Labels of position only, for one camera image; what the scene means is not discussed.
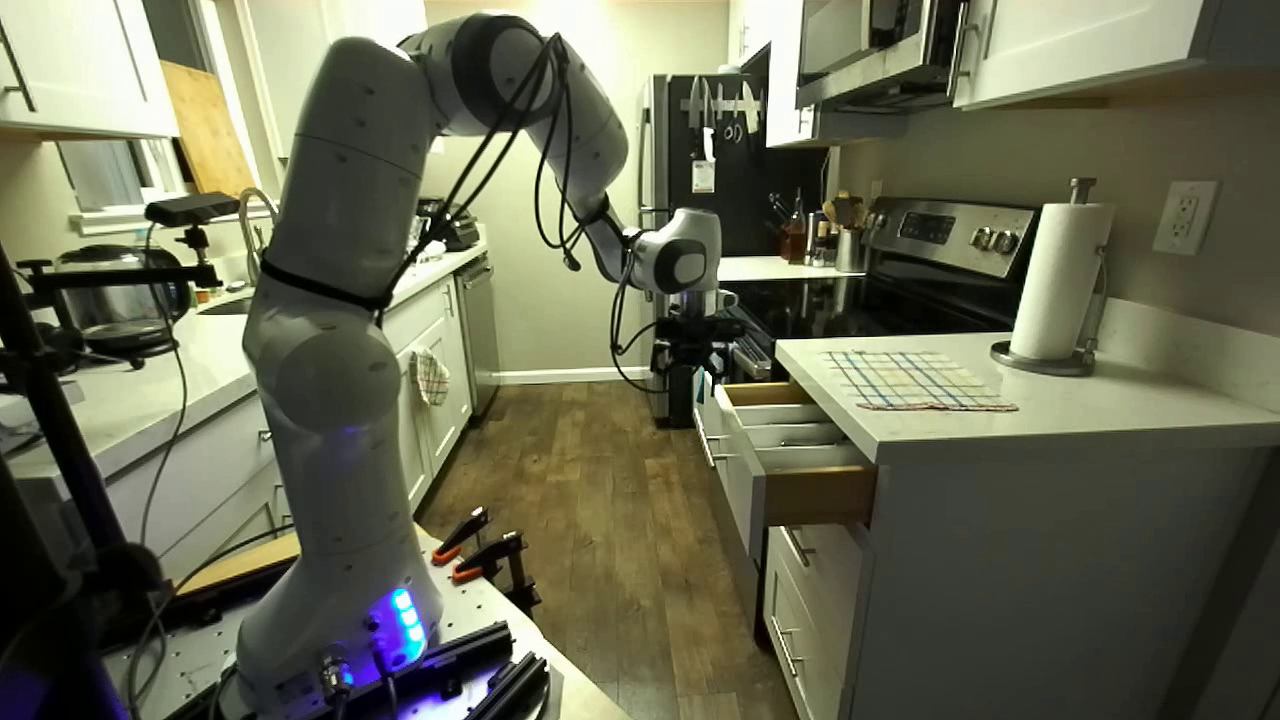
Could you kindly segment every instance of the electrical outlet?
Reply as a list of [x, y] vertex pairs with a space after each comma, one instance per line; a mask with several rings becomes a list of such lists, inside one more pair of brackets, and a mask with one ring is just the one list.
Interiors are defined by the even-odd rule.
[[1156, 229], [1157, 252], [1196, 255], [1208, 232], [1217, 181], [1176, 181], [1169, 186], [1165, 211]]

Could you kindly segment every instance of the dishwasher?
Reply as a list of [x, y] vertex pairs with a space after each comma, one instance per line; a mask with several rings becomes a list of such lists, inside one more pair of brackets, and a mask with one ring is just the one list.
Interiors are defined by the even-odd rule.
[[484, 420], [498, 392], [498, 327], [493, 305], [493, 264], [481, 255], [458, 272], [462, 343], [471, 379], [471, 421]]

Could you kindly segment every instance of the wooden floor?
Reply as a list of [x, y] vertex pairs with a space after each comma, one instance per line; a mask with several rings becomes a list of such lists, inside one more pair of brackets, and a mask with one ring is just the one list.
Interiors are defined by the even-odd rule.
[[488, 537], [524, 530], [534, 619], [636, 720], [795, 719], [748, 632], [698, 437], [654, 429], [637, 391], [503, 387], [438, 483], [422, 525], [440, 537], [485, 505]]

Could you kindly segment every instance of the paper towel holder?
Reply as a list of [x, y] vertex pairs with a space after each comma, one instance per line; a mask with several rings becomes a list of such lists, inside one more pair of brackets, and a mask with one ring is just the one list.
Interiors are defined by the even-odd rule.
[[[1097, 182], [1097, 178], [1071, 178], [1071, 205], [1087, 204], [1089, 201], [1089, 190], [1092, 190]], [[1102, 256], [1102, 301], [1106, 302], [1106, 246], [1098, 247], [1098, 255]], [[1088, 377], [1093, 374], [1093, 366], [1096, 364], [1098, 328], [1101, 324], [1102, 314], [1098, 313], [1094, 316], [1093, 327], [1089, 328], [1088, 333], [1084, 333], [1087, 337], [1084, 346], [1075, 350], [1070, 357], [1064, 357], [1061, 360], [1037, 360], [1034, 357], [1025, 357], [1010, 350], [1010, 341], [1007, 340], [1002, 340], [991, 346], [991, 357], [1001, 365], [1018, 370], [1027, 370], [1028, 373], [1057, 375], [1061, 378]]]

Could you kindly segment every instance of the microwave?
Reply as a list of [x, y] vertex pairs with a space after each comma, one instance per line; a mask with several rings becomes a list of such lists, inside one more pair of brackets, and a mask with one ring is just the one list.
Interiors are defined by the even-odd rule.
[[963, 0], [805, 0], [796, 105], [950, 104], [968, 14]]

